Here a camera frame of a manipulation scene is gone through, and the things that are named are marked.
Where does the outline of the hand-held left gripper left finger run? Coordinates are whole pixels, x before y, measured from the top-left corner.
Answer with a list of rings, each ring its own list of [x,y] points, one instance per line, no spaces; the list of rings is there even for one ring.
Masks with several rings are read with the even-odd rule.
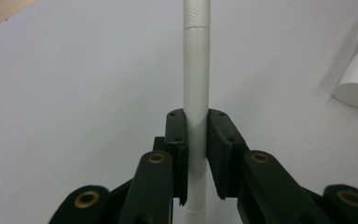
[[[155,138],[153,149],[165,151],[172,156],[173,197],[179,199],[180,205],[185,205],[188,184],[188,138],[183,108],[167,114],[165,135]]]

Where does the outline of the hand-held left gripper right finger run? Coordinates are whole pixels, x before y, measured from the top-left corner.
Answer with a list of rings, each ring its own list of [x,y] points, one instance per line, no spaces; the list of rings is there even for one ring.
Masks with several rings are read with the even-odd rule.
[[[210,109],[208,112],[207,159],[217,195],[221,200],[237,197],[241,186],[243,154],[248,151],[245,140],[228,114]]]

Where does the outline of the slim white pen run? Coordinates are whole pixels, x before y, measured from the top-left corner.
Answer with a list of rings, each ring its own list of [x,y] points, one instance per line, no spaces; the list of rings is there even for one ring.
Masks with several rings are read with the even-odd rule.
[[[211,0],[184,0],[184,111],[188,184],[184,224],[206,224]]]

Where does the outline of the white board table cover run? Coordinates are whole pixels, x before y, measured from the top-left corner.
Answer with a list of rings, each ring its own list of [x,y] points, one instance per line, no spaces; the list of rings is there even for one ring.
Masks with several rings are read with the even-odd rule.
[[[212,0],[210,105],[314,192],[358,188],[358,108],[332,92],[358,0]],[[0,24],[0,224],[130,179],[183,104],[182,0],[37,0]]]

